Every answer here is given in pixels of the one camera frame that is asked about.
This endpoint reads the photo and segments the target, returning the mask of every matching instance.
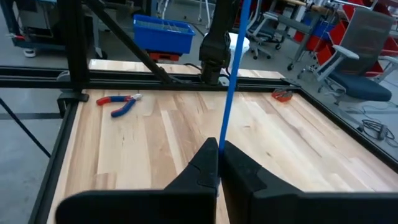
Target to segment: blue crate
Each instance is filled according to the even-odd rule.
[[[303,23],[305,25],[310,25],[311,24],[311,20],[312,20],[312,18],[305,17],[304,20],[303,20]],[[335,25],[329,24],[328,22],[326,22],[324,20],[321,20],[321,21],[319,21],[316,24],[316,26],[315,26],[315,28],[314,28],[314,30],[312,32],[312,35],[315,35],[315,36],[317,36],[317,37],[319,37],[319,38],[321,38],[323,40],[330,40],[328,33],[333,28],[335,28]]]
[[[195,31],[186,23],[135,15],[134,41],[142,49],[189,54]]]

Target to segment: gray office chair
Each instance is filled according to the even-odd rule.
[[[390,16],[357,7],[340,45],[333,46],[336,53],[314,72],[322,84],[318,92],[328,87],[337,105],[347,98],[389,101],[391,92],[365,73],[376,63],[393,22]]]

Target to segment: red plier handle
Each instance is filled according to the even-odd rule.
[[[111,112],[111,116],[116,118],[127,113],[131,107],[135,104],[136,99],[131,96],[105,96],[97,100],[97,105],[102,106],[106,103],[112,102],[127,102],[122,108]]]

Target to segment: blue rope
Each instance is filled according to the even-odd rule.
[[[222,158],[224,154],[226,130],[228,127],[229,114],[231,113],[232,99],[234,96],[234,91],[236,86],[236,77],[238,76],[239,63],[241,61],[243,40],[244,36],[246,35],[246,27],[248,25],[250,4],[251,0],[243,1],[243,8],[241,11],[241,24],[239,26],[239,35],[238,35],[238,40],[236,42],[236,49],[235,49],[234,61],[232,64],[231,76],[229,78],[229,87],[226,95],[223,124],[221,126],[220,143],[218,145],[218,154],[220,158]]]

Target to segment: wooden tabletop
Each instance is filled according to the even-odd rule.
[[[184,65],[168,72],[197,73]],[[141,63],[92,60],[91,69],[148,71]],[[277,72],[240,70],[248,77]],[[80,103],[49,214],[59,202],[90,189],[162,189],[206,138],[219,138],[225,92],[140,91],[128,114],[98,98],[134,90],[88,90]],[[269,93],[235,93],[227,139],[273,174],[303,191],[396,191],[398,175],[299,95],[280,103]],[[217,223],[228,223],[221,191]]]

